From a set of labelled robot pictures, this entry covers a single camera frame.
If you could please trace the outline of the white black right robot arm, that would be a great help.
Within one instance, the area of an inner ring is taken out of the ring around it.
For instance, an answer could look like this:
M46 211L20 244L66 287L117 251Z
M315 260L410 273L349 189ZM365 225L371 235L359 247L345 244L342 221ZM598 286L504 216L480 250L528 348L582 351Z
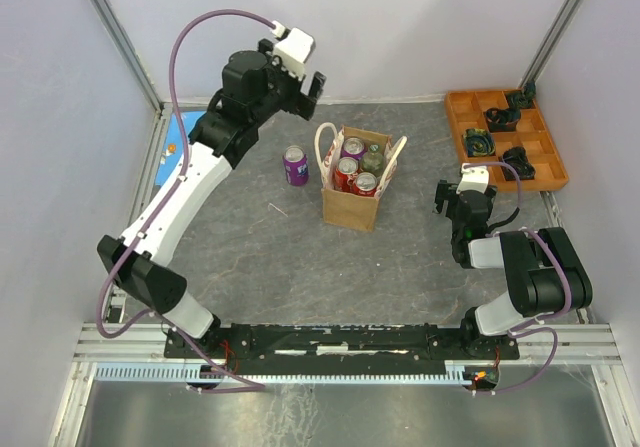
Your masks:
M469 309L461 321L459 346L467 356L481 358L495 339L509 343L533 324L588 307L593 288L566 231L561 227L499 233L513 221L489 222L497 189L464 188L438 182L434 209L451 221L451 252L464 269L500 269L506 291L493 301Z

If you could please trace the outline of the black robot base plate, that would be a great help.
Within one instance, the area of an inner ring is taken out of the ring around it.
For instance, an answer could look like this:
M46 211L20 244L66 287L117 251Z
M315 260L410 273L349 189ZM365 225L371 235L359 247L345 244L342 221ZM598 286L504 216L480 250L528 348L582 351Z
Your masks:
M164 356L197 359L203 352L241 376L443 374L447 361L519 358L517 342L496 339L470 356L459 343L460 327L418 325L287 326L231 324L215 327L190 346L167 333Z

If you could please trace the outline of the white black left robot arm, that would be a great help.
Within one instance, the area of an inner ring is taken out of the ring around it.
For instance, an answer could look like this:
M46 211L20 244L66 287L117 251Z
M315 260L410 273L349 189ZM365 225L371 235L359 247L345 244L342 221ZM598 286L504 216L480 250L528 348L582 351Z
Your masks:
M221 345L219 319L187 290L168 267L186 228L214 189L258 141L259 128L284 111L310 119L326 78L315 73L303 93L314 39L299 29L277 42L229 57L222 86L196 121L169 179L119 238L104 236L98 254L116 285L187 334L187 346L209 357Z

